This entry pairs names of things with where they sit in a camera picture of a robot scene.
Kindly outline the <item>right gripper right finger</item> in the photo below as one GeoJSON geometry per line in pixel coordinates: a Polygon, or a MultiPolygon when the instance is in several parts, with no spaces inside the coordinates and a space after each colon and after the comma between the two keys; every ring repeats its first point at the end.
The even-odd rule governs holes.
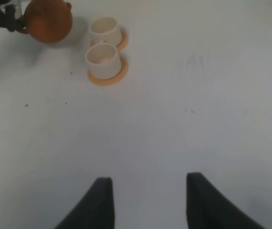
{"type": "Polygon", "coordinates": [[[190,229],[262,229],[223,196],[200,172],[188,173],[186,217],[190,229]]]}

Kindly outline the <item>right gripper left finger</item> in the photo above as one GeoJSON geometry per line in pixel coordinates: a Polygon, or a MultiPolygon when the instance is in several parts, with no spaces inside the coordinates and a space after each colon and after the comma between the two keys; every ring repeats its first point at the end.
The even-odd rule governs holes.
{"type": "Polygon", "coordinates": [[[79,203],[56,226],[57,229],[114,229],[115,206],[113,181],[100,177],[79,203]]]}

